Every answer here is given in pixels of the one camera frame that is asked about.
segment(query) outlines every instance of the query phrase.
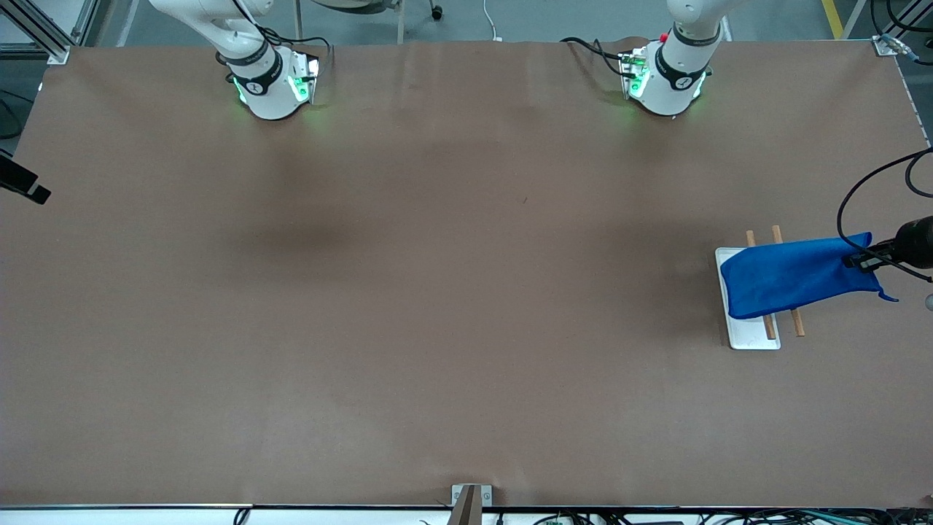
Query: white plate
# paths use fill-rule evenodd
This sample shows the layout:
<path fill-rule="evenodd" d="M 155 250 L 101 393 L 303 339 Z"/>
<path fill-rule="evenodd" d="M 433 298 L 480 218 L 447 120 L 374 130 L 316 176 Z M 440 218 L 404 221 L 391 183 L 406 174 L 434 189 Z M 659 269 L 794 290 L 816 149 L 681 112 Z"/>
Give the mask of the white plate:
<path fill-rule="evenodd" d="M 716 273 L 722 290 L 722 307 L 726 312 L 726 328 L 729 330 L 729 346 L 736 350 L 777 350 L 781 347 L 781 334 L 777 332 L 777 319 L 771 315 L 774 339 L 768 338 L 764 329 L 764 318 L 735 319 L 729 316 L 729 295 L 726 281 L 722 278 L 722 264 L 744 248 L 716 248 Z"/>

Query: blue fabric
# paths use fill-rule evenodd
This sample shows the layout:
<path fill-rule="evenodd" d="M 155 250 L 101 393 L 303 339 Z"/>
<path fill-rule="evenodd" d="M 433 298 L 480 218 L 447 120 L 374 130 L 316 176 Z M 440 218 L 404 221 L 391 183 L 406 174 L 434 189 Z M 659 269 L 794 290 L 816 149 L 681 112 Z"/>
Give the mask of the blue fabric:
<path fill-rule="evenodd" d="M 871 234 L 851 235 L 861 247 Z M 822 301 L 850 291 L 884 294 L 873 272 L 846 268 L 842 258 L 857 253 L 842 239 L 814 239 L 746 248 L 722 264 L 729 295 L 729 315 L 753 319 Z"/>

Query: brown paper surface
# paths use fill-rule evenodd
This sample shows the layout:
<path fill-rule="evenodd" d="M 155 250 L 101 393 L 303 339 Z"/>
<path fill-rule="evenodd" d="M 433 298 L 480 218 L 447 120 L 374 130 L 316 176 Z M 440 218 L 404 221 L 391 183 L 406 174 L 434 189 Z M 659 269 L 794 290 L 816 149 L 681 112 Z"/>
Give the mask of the brown paper surface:
<path fill-rule="evenodd" d="M 713 259 L 834 235 L 925 146 L 869 44 L 724 44 L 675 120 L 579 47 L 415 43 L 259 121 L 213 53 L 46 74 L 16 159 L 51 198 L 0 206 L 0 502 L 927 503 L 933 290 L 882 270 L 899 304 L 740 352 Z M 930 209 L 892 172 L 848 229 Z"/>

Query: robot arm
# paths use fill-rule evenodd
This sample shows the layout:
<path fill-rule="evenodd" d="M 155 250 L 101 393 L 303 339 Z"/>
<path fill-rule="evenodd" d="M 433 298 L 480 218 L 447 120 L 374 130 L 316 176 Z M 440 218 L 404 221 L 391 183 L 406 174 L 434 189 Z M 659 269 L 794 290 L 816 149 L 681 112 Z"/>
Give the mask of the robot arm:
<path fill-rule="evenodd" d="M 265 38 L 243 14 L 234 0 L 149 0 L 159 11 L 197 31 L 228 59 L 242 59 L 255 53 Z M 254 16 L 272 8 L 272 0 L 239 0 Z"/>
<path fill-rule="evenodd" d="M 667 0 L 674 29 L 693 40 L 713 38 L 726 13 L 746 0 Z"/>
<path fill-rule="evenodd" d="M 274 46 L 259 31 L 254 16 L 273 0 L 149 0 L 183 22 L 220 52 L 233 73 L 240 100 L 257 117 L 278 120 L 311 102 L 318 61 L 286 46 Z"/>
<path fill-rule="evenodd" d="M 676 115 L 700 95 L 706 67 L 722 40 L 722 18 L 746 0 L 667 0 L 674 26 L 661 40 L 633 50 L 625 93 L 648 111 Z"/>

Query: black clamp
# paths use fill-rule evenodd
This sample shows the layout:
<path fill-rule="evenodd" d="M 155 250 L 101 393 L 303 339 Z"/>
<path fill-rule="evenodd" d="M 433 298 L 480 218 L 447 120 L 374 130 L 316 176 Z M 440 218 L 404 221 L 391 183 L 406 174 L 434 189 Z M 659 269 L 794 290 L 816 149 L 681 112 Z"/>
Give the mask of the black clamp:
<path fill-rule="evenodd" d="M 0 155 L 0 187 L 18 193 L 36 204 L 43 205 L 52 192 L 39 186 L 39 176 Z"/>
<path fill-rule="evenodd" d="M 247 90 L 250 94 L 266 94 L 269 92 L 269 86 L 271 86 L 273 82 L 275 82 L 275 80 L 277 80 L 282 74 L 282 55 L 280 55 L 278 51 L 276 51 L 274 54 L 275 62 L 272 64 L 272 67 L 269 69 L 269 71 L 266 71 L 262 75 L 253 78 L 246 78 L 234 74 L 233 77 L 236 78 L 237 83 L 243 86 L 243 89 Z"/>
<path fill-rule="evenodd" d="M 667 78 L 667 81 L 671 83 L 671 89 L 674 91 L 682 92 L 690 89 L 690 87 L 703 76 L 703 73 L 706 72 L 706 67 L 709 66 L 709 63 L 706 63 L 703 68 L 693 73 L 679 71 L 671 67 L 671 65 L 664 60 L 664 55 L 661 53 L 663 49 L 664 46 L 658 48 L 658 52 L 654 57 L 654 63 L 658 66 L 658 73 L 660 73 L 662 77 Z"/>

